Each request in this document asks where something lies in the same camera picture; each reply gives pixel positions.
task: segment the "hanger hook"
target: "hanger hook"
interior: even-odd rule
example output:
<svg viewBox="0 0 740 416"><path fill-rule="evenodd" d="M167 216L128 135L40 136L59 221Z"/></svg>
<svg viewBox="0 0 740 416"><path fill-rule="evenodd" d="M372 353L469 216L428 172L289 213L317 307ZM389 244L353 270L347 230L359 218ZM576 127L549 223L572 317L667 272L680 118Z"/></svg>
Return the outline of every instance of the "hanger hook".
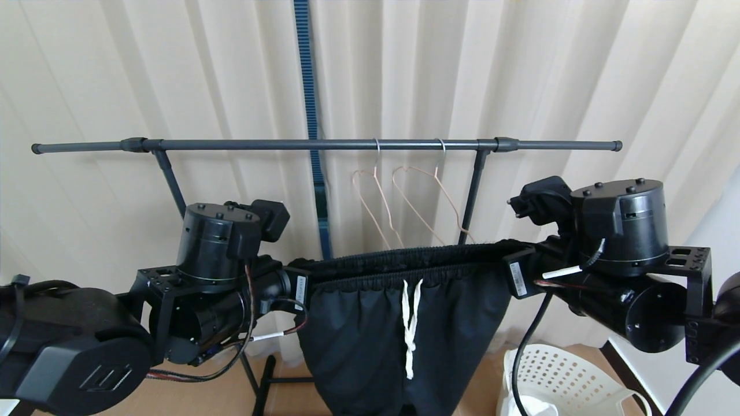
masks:
<svg viewBox="0 0 740 416"><path fill-rule="evenodd" d="M445 158L447 157L447 146L445 145L444 140L442 140L441 138L437 137L436 139L439 140L440 143L442 144L442 156L439 159L437 159L437 166L436 166L436 169L439 169L440 164L444 163Z"/></svg>
<svg viewBox="0 0 740 416"><path fill-rule="evenodd" d="M377 169L377 162L380 160L380 142L375 137L372 139L375 140L375 146L377 146L377 154L375 155L375 168Z"/></svg>

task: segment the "beige curtain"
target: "beige curtain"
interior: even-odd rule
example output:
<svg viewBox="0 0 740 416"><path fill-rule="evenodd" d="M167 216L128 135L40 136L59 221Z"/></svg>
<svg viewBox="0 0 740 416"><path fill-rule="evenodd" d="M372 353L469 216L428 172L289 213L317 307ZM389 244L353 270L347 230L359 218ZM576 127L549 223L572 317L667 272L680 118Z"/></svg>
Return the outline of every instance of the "beige curtain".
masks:
<svg viewBox="0 0 740 416"><path fill-rule="evenodd" d="M552 232L517 221L505 200L562 175L572 187L649 177L666 185L681 243L740 161L740 3L727 1L313 1L323 135L442 140L506 135L622 140L622 152L491 155L471 232L478 241ZM0 3L0 255L3 281L26 272L113 292L138 268L171 264L180 221L150 155L37 156L35 142L150 138L306 138L290 1ZM305 152L171 152L188 202L284 201L288 229L263 252L319 258ZM379 177L406 246L439 241L391 182L431 170L438 152L383 152ZM373 152L322 154L334 255L383 249L351 174ZM462 212L471 152L448 152L440 177ZM434 182L398 184L445 241L454 211ZM388 240L377 189L363 194ZM516 342L539 300L512 302L494 344ZM292 325L260 320L259 332ZM598 345L606 333L555 303L547 342ZM299 360L295 336L261 341Z"/></svg>

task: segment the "brown floor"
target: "brown floor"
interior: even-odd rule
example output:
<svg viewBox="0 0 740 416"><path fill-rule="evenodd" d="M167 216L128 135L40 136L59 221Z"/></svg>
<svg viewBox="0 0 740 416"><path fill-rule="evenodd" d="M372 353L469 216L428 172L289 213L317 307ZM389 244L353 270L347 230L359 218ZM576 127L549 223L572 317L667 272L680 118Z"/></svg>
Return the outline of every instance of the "brown floor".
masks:
<svg viewBox="0 0 740 416"><path fill-rule="evenodd" d="M619 378L602 353L595 348L571 346L566 348L595 364L615 380ZM264 359L250 360L255 372L262 373ZM275 374L279 377L309 376L304 366L288 368L280 361ZM198 368L199 374L213 372L222 363L206 363ZM465 391L454 416L493 416L501 387L503 352L486 355ZM190 368L163 364L161 368L187 371ZM224 376L207 383L182 384L158 380L145 380L134 394L117 406L100 415L250 415L255 396L249 388L241 365L235 366ZM277 384L270 388L266 407L267 416L325 416L330 415L326 405L312 384ZM640 408L629 400L625 402L626 416L643 415Z"/></svg>

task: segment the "clothes hanger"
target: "clothes hanger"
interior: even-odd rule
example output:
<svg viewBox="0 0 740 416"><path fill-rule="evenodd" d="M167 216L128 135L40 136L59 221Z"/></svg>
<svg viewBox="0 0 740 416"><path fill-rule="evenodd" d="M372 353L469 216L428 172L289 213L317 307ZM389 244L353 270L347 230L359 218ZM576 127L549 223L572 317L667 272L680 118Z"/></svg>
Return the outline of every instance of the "clothes hanger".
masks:
<svg viewBox="0 0 740 416"><path fill-rule="evenodd" d="M360 196L360 202L363 204L363 207L365 207L365 211L367 211L368 214L370 214L370 218L372 218L372 222L375 223L375 228L377 228L377 231L380 233L380 237L383 238L383 243L388 247L388 249L393 249L391 247L391 244L388 242L388 239L386 238L386 235L383 233L383 230L380 228L380 224L378 224L377 219L375 219L375 215L373 215L372 211L370 210L370 207L368 207L368 204L365 202L365 198L363 198L363 192L360 190L360 187L357 185L357 178L359 178L362 175L371 175L372 178L375 180L375 186L377 187L377 190L380 191L380 197L383 199L383 205L386 208L386 212L388 213L388 222L390 223L391 230L396 233L396 237L398 238L398 243L401 245L401 248L404 248L403 241L401 241L401 236L398 234L398 231L393 227L393 217L391 216L391 209L388 206L388 200L386 200L386 194L383 192L383 187L380 186L380 181L377 178L377 164L380 160L380 142L376 139L375 144L377 145L377 155L375 156L375 164L373 166L372 172L369 172L367 170L355 170L352 173L352 186L357 190L357 194Z"/></svg>
<svg viewBox="0 0 740 416"><path fill-rule="evenodd" d="M434 235L434 237L442 245L445 245L445 242L442 240L442 238L434 231L433 228L431 228L431 226L429 225L429 223L427 223L426 220L424 220L424 218L421 216L421 214L419 213L419 211L417 211L417 209L414 207L414 205L408 200L408 198L406 197L406 194L403 193L403 191L401 190L401 188L398 186L398 183L396 182L396 174L398 173L399 170L403 170L404 172L408 172L409 170L415 170L417 172L423 173L424 175L431 176L432 178L434 178L434 180L437 182L437 186L440 187L440 189L442 190L442 193L445 195L445 198L447 198L447 202L450 203L450 206L452 207L453 211L455 211L455 218L457 219L457 229L459 231L464 232L465 234L467 234L468 237L470 238L470 240L473 241L473 243L475 243L476 241L475 241L475 238L473 237L473 235L467 229L464 229L463 228L463 223L460 222L460 212L455 207L454 202L452 202L452 198L450 198L450 195L447 193L447 190L445 189L444 185L442 185L442 181L440 181L440 178L437 175L439 173L439 171L440 171L440 164L444 163L445 158L447 157L447 146L445 145L445 142L441 138L437 138L437 140L439 140L440 143L442 144L442 156L439 159L437 159L437 165L434 167L434 173L429 173L429 172L427 172L425 170L422 170L422 169L419 169L418 167L413 167L413 166L410 166L410 167L403 167L403 166L397 167L396 169L393 170L393 176L391 177L391 179L393 181L393 186L401 194L401 197L403 198L404 201L406 201L406 203L411 208L411 210L414 211L414 214L416 214L417 217L419 217L419 219L424 223L424 225L426 226L426 228L429 229L429 231L431 231L432 235Z"/></svg>

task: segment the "perforated basket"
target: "perforated basket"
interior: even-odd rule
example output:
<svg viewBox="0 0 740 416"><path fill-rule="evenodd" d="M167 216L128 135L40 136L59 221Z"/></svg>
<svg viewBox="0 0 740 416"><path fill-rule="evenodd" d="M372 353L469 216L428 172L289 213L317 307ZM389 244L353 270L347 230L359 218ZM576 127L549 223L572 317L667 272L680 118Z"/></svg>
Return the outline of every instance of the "perforated basket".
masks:
<svg viewBox="0 0 740 416"><path fill-rule="evenodd" d="M497 415L511 390L511 370L517 352L506 352ZM554 404L560 416L624 416L622 401L636 396L652 416L642 395L626 389L601 369L562 349L532 344L526 346L517 375L519 394Z"/></svg>

